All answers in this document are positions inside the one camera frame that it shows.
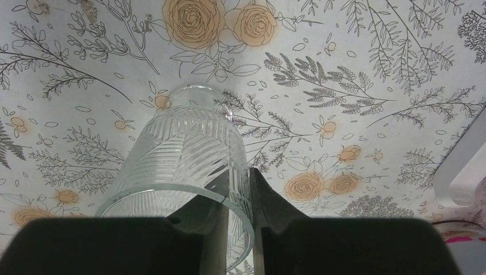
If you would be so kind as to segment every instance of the wallpaper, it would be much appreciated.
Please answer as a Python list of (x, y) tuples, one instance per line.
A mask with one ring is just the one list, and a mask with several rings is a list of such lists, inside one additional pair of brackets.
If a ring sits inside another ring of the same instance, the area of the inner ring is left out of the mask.
[[(448, 209), (431, 177), (486, 106), (486, 2), (5, 0), (0, 14), (2, 249), (33, 219), (93, 215), (188, 84), (221, 91), (248, 165), (307, 215), (483, 223), (486, 190)], [(229, 274), (252, 273), (249, 257)]]

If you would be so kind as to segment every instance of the leaf sprig drawing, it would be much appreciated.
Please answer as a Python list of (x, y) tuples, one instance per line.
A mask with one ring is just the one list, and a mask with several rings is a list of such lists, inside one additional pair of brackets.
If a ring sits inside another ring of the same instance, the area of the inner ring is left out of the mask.
[(78, 187), (79, 192), (89, 195), (104, 193), (118, 172), (117, 166), (124, 163), (123, 155), (109, 148), (108, 141), (99, 134), (92, 135), (89, 128), (85, 132), (81, 127), (68, 131), (70, 134), (63, 139), (75, 145), (68, 150), (73, 162), (48, 150), (31, 152), (29, 158), (40, 162), (37, 170), (46, 179), (46, 185)]
[(312, 26), (312, 24), (322, 25), (322, 23), (318, 21), (306, 20), (305, 15), (301, 15), (298, 17), (285, 17), (282, 13), (279, 13), (278, 16), (275, 17), (275, 19), (280, 21), (282, 23), (282, 26), (284, 26), (286, 29), (293, 32), (297, 31), (297, 24), (299, 23), (307, 23), (309, 24), (309, 26)]
[[(0, 58), (0, 86), (4, 90), (10, 89), (9, 77), (12, 72), (20, 74), (29, 69), (35, 72), (37, 69), (53, 65), (56, 68), (62, 68), (63, 74), (60, 76), (50, 74), (47, 82), (41, 81), (41, 84), (44, 86), (43, 98), (49, 101), (52, 99), (52, 93), (59, 96), (61, 88), (64, 86), (70, 87), (71, 84), (76, 84), (79, 88), (83, 86), (84, 89), (87, 89), (88, 84), (94, 81), (110, 87), (130, 101), (124, 93), (107, 82), (69, 65), (67, 63), (69, 49), (63, 48), (58, 40), (54, 40), (55, 50), (51, 49), (46, 42), (45, 30), (38, 31), (34, 26), (26, 27), (17, 22), (10, 24), (12, 25), (12, 34), (18, 39), (13, 41), (11, 45), (0, 46), (0, 57), (8, 57), (7, 60)], [(21, 49), (26, 47), (33, 49), (40, 56), (24, 53)]]
[(432, 176), (441, 162), (434, 161), (432, 151), (415, 149), (403, 156), (406, 162), (401, 167), (396, 184), (418, 185), (424, 191), (432, 188)]
[[(480, 225), (480, 226), (484, 226), (484, 218), (483, 218), (483, 210), (482, 209), (480, 209), (478, 212), (476, 212), (474, 214), (474, 216), (471, 219), (471, 222), (473, 222), (477, 225)], [(467, 227), (474, 227), (474, 224), (466, 223), (465, 225), (463, 225), (463, 228), (467, 228)]]
[[(293, 139), (297, 142), (310, 142), (306, 136), (295, 133), (292, 123), (278, 113), (268, 111), (269, 122), (263, 119), (263, 105), (256, 100), (256, 95), (246, 94), (245, 97), (238, 93), (225, 89), (223, 99), (214, 99), (214, 105), (218, 107), (229, 106), (236, 114), (233, 123), (240, 129), (243, 138), (255, 138), (260, 141), (246, 143), (245, 146), (256, 148), (247, 150), (247, 154), (254, 154), (248, 160), (250, 167), (257, 167), (262, 172), (268, 172), (270, 166), (278, 168), (284, 161), (285, 152)], [(228, 115), (225, 108), (217, 109), (218, 112)]]
[(464, 113), (466, 118), (474, 118), (486, 106), (486, 97), (483, 97), (479, 102), (475, 102), (474, 100), (466, 101), (469, 94), (475, 90), (475, 86), (458, 89), (454, 94), (451, 95), (451, 97), (447, 98), (444, 95), (444, 87), (426, 89), (423, 96), (417, 95), (415, 98), (410, 100), (410, 107), (384, 116), (371, 123), (368, 128), (373, 124), (392, 116), (396, 118), (397, 121), (411, 121), (420, 129), (425, 126), (426, 119), (426, 117), (424, 117), (420, 111), (427, 111), (429, 113), (443, 115), (444, 124), (447, 124), (454, 120), (454, 118), (458, 115), (456, 111), (458, 107), (459, 112)]
[(393, 77), (410, 95), (415, 88), (432, 80), (439, 70), (452, 67), (452, 46), (444, 46), (443, 42), (425, 45), (423, 39), (432, 36), (434, 30), (445, 28), (442, 23), (445, 14), (450, 10), (454, 15), (461, 13), (464, 4), (459, 0), (406, 0), (401, 3), (408, 4), (406, 16), (389, 0), (385, 1), (386, 10), (380, 10), (369, 0), (348, 0), (341, 11), (346, 10), (348, 32), (358, 37), (368, 24), (365, 22), (369, 22), (368, 31), (373, 34), (370, 63), (374, 64), (375, 75), (383, 82)]
[[(82, 5), (85, 0), (70, 0), (70, 2)], [(131, 56), (137, 60), (145, 61), (157, 75), (160, 75), (157, 68), (152, 64), (148, 56), (145, 54), (145, 48), (147, 45), (146, 34), (149, 32), (152, 19), (147, 21), (138, 21), (136, 15), (132, 13), (130, 0), (115, 1), (116, 6), (113, 6), (109, 1), (96, 0), (96, 2), (102, 4), (113, 17), (123, 23), (123, 26), (127, 30), (130, 39), (135, 44), (138, 52), (132, 52), (125, 39), (122, 39), (117, 34), (114, 35), (114, 41), (110, 40), (106, 36), (107, 32), (103, 22), (96, 23), (96, 25), (92, 24), (91, 22), (87, 24), (81, 13), (77, 11), (76, 13), (71, 14), (71, 17), (77, 26), (72, 24), (68, 24), (68, 26), (72, 30), (77, 31), (77, 34), (80, 37), (87, 32), (95, 39), (94, 41), (84, 39), (84, 43), (82, 43), (74, 37), (68, 36), (69, 43), (80, 48), (80, 50), (76, 51), (75, 54), (80, 56), (81, 59), (85, 59), (87, 55), (86, 51), (89, 50), (92, 52), (89, 56), (93, 59), (100, 58), (101, 62), (106, 62), (109, 54)]]
[(461, 138), (463, 138), (464, 134), (469, 130), (469, 127), (471, 126), (471, 124), (472, 123), (470, 123), (467, 126), (462, 126), (461, 127), (461, 129), (462, 129), (461, 132), (457, 131), (456, 133), (453, 133), (450, 136), (450, 139), (451, 140), (455, 140), (455, 142), (454, 142), (454, 144), (450, 145), (449, 147), (444, 147), (444, 153), (441, 155), (441, 162), (443, 162), (444, 159), (447, 158), (447, 156), (450, 154), (450, 152), (452, 151), (452, 149), (454, 149), (454, 147), (457, 145), (457, 143), (459, 142), (459, 140), (461, 140)]
[(11, 152), (21, 160), (25, 160), (23, 155), (23, 148), (20, 145), (14, 144), (13, 140), (8, 136), (0, 119), (0, 164), (8, 169), (11, 169), (7, 161), (7, 152)]
[[(219, 83), (224, 82), (229, 74), (234, 76), (251, 76), (260, 70), (260, 66), (256, 64), (245, 64), (233, 67), (234, 58), (223, 57), (224, 53), (241, 53), (245, 50), (246, 44), (240, 46), (229, 47), (224, 44), (213, 44), (205, 53), (196, 53), (190, 50), (180, 52), (170, 57), (172, 60), (177, 60), (182, 63), (192, 63), (198, 65), (191, 73), (193, 74), (208, 74), (206, 82), (209, 82), (213, 77)], [(181, 75), (181, 67), (179, 67), (179, 76)]]
[(393, 197), (370, 197), (365, 195), (350, 202), (339, 215), (353, 218), (412, 218), (414, 213), (410, 209), (397, 207), (392, 202)]
[(235, 268), (228, 272), (228, 275), (253, 275), (253, 274), (254, 274), (254, 269), (247, 260), (243, 262), (243, 270), (241, 270), (240, 268)]
[(462, 17), (462, 24), (457, 29), (457, 34), (466, 40), (464, 46), (476, 52), (475, 63), (486, 62), (486, 1), (483, 2), (485, 11), (481, 14), (471, 10)]
[[(300, 8), (300, 11), (304, 11), (307, 7), (309, 7), (309, 9), (307, 10), (307, 15), (310, 15), (311, 13), (312, 15), (316, 15), (316, 9), (319, 8), (319, 4), (317, 4), (314, 0), (305, 0), (302, 2), (303, 4)], [(326, 3), (324, 4), (324, 12), (326, 12), (327, 10), (332, 10), (333, 7), (334, 0), (326, 0)]]
[[(369, 76), (363, 72), (357, 75), (346, 67), (338, 66), (338, 72), (324, 72), (322, 64), (309, 56), (305, 60), (296, 58), (292, 63), (290, 59), (280, 53), (280, 58), (266, 53), (265, 67), (273, 72), (274, 80), (284, 87), (295, 87), (301, 81), (316, 86), (312, 92), (303, 91), (311, 96), (307, 101), (319, 104), (311, 105), (312, 108), (327, 108), (331, 106), (342, 107), (343, 113), (360, 114), (366, 116), (383, 111), (383, 104), (392, 101), (379, 99), (369, 95), (373, 87)], [(341, 89), (331, 88), (327, 82), (335, 82)], [(353, 103), (347, 103), (348, 99), (355, 99)]]

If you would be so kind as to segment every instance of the branch drawing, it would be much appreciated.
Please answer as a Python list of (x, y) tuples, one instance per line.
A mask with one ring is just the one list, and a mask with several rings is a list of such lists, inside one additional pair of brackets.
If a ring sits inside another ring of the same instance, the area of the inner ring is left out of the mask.
[[(70, 0), (70, 2), (74, 4), (83, 4), (85, 0)], [(93, 38), (95, 38), (95, 40), (90, 41), (88, 39), (85, 39), (85, 43), (82, 43), (74, 37), (68, 36), (69, 43), (73, 46), (78, 46), (80, 48), (80, 50), (76, 51), (75, 54), (79, 55), (80, 58), (83, 60), (86, 58), (86, 51), (89, 50), (93, 52), (89, 56), (93, 59), (100, 58), (101, 62), (106, 62), (109, 54), (115, 54), (118, 56), (128, 55), (137, 60), (145, 61), (157, 75), (160, 75), (157, 68), (155, 68), (149, 57), (145, 54), (146, 34), (147, 32), (151, 31), (149, 30), (150, 22), (138, 21), (136, 15), (132, 14), (132, 6), (130, 0), (115, 1), (116, 7), (112, 6), (109, 1), (96, 0), (96, 2), (106, 7), (111, 15), (118, 19), (118, 21), (123, 22), (123, 25), (127, 29), (127, 32), (130, 35), (130, 39), (135, 44), (138, 53), (133, 53), (130, 49), (130, 46), (126, 43), (125, 39), (120, 38), (120, 36), (117, 34), (114, 35), (116, 42), (112, 42), (106, 36), (106, 27), (103, 22), (96, 23), (96, 25), (92, 23), (86, 24), (81, 13), (77, 11), (75, 14), (71, 14), (71, 17), (73, 18), (73, 21), (75, 21), (77, 26), (68, 24), (69, 28), (77, 31), (77, 34), (80, 37), (88, 32)]]
[(456, 132), (456, 133), (454, 133), (450, 136), (450, 139), (455, 140), (455, 142), (454, 142), (454, 144), (450, 145), (449, 147), (444, 147), (444, 153), (441, 155), (441, 162), (443, 162), (444, 159), (447, 158), (447, 156), (450, 154), (450, 152), (452, 152), (452, 149), (454, 149), (454, 147), (457, 145), (459, 140), (461, 140), (461, 138), (463, 138), (464, 134), (469, 130), (469, 127), (471, 126), (472, 123), (473, 122), (469, 123), (467, 126), (462, 126), (461, 132), (458, 131), (458, 132)]
[(486, 97), (483, 97), (478, 103), (474, 100), (469, 102), (463, 102), (472, 91), (475, 91), (476, 87), (458, 89), (451, 97), (444, 97), (444, 87), (432, 88), (425, 90), (424, 95), (421, 97), (417, 95), (414, 99), (410, 100), (411, 106), (398, 112), (391, 113), (384, 116), (375, 122), (371, 123), (368, 128), (373, 124), (387, 118), (394, 117), (397, 121), (409, 120), (414, 125), (420, 128), (425, 126), (425, 117), (419, 112), (419, 110), (428, 111), (429, 113), (436, 113), (444, 116), (444, 124), (454, 120), (458, 114), (455, 113), (455, 108), (460, 107), (459, 111), (464, 113), (464, 116), (468, 119), (476, 117), (480, 111), (486, 106)]
[(457, 29), (457, 34), (466, 40), (464, 46), (476, 52), (475, 63), (486, 62), (486, 1), (483, 2), (485, 10), (479, 14), (471, 10), (462, 17), (462, 24)]
[(424, 191), (432, 188), (432, 176), (441, 162), (434, 161), (432, 151), (425, 148), (415, 149), (406, 153), (403, 157), (407, 160), (401, 167), (396, 184), (418, 185), (418, 189)]
[[(62, 48), (59, 41), (54, 41), (54, 47), (56, 50), (51, 50), (49, 45), (44, 42), (46, 40), (45, 30), (37, 31), (34, 26), (26, 27), (18, 24), (17, 22), (10, 24), (13, 26), (13, 35), (19, 39), (11, 43), (11, 51), (9, 51), (9, 44), (0, 46), (0, 56), (6, 55), (9, 56), (10, 59), (4, 60), (0, 58), (0, 86), (3, 89), (10, 89), (9, 74), (11, 72), (19, 74), (20, 72), (29, 69), (35, 72), (36, 69), (46, 68), (54, 65), (56, 68), (62, 68), (64, 72), (61, 76), (50, 74), (48, 82), (41, 81), (44, 86), (43, 98), (48, 99), (49, 101), (52, 99), (52, 93), (59, 96), (61, 94), (61, 88), (64, 86), (70, 87), (71, 84), (76, 84), (78, 88), (83, 86), (84, 89), (87, 89), (88, 84), (98, 81), (117, 91), (131, 102), (131, 100), (123, 92), (107, 82), (69, 65), (67, 63), (69, 58), (69, 49)], [(23, 51), (21, 51), (21, 48), (25, 46), (39, 52), (41, 56), (39, 57), (31, 54), (25, 54)]]
[[(297, 58), (297, 62), (293, 64), (282, 53), (280, 54), (281, 59), (270, 53), (266, 53), (266, 55), (268, 58), (264, 61), (265, 67), (276, 72), (273, 76), (277, 84), (284, 87), (295, 87), (300, 81), (305, 81), (316, 86), (313, 92), (303, 91), (306, 95), (311, 96), (307, 101), (319, 103), (311, 105), (312, 108), (339, 105), (344, 109), (343, 113), (359, 113), (361, 116), (366, 116), (382, 112), (383, 104), (392, 101), (370, 96), (369, 90), (373, 87), (373, 83), (363, 72), (356, 75), (348, 68), (338, 66), (339, 72), (325, 73), (322, 64), (309, 56), (306, 56), (305, 60)], [(338, 83), (342, 90), (325, 85), (328, 81)], [(346, 103), (347, 99), (356, 99), (356, 101)]]
[(346, 10), (348, 32), (359, 37), (364, 22), (369, 21), (368, 31), (373, 34), (370, 44), (370, 63), (375, 75), (386, 81), (392, 77), (402, 85), (405, 94), (411, 95), (415, 88), (432, 80), (439, 70), (449, 70), (454, 60), (452, 46), (425, 45), (423, 39), (432, 36), (446, 26), (442, 23), (445, 14), (452, 10), (461, 13), (464, 5), (459, 0), (405, 0), (409, 5), (408, 22), (396, 6), (389, 0), (386, 10), (381, 10), (369, 0), (348, 0), (342, 10)]
[[(297, 142), (310, 142), (306, 136), (313, 134), (299, 134), (292, 130), (292, 123), (275, 112), (268, 111), (266, 114), (271, 122), (263, 119), (264, 112), (261, 111), (263, 105), (256, 100), (256, 95), (246, 94), (243, 98), (238, 93), (225, 89), (223, 99), (214, 99), (214, 105), (218, 107), (230, 106), (237, 113), (234, 115), (234, 125), (241, 129), (243, 138), (255, 138), (260, 141), (246, 143), (245, 146), (257, 147), (246, 153), (254, 153), (248, 160), (250, 167), (258, 167), (262, 172), (268, 172), (270, 166), (278, 168), (285, 159), (285, 152), (292, 140)], [(228, 115), (225, 108), (217, 109), (218, 112)]]
[(19, 159), (25, 160), (22, 149), (22, 146), (14, 144), (13, 140), (5, 131), (2, 120), (0, 120), (0, 164), (10, 169), (9, 163), (6, 159), (7, 151), (10, 151)]
[(124, 163), (123, 155), (116, 149), (108, 147), (108, 141), (102, 141), (100, 135), (85, 132), (81, 127), (71, 128), (63, 139), (75, 144), (68, 150), (74, 163), (61, 159), (59, 154), (52, 155), (48, 150), (31, 152), (29, 158), (41, 162), (37, 170), (46, 179), (46, 185), (79, 188), (79, 192), (96, 194), (104, 193), (113, 183), (117, 166)]

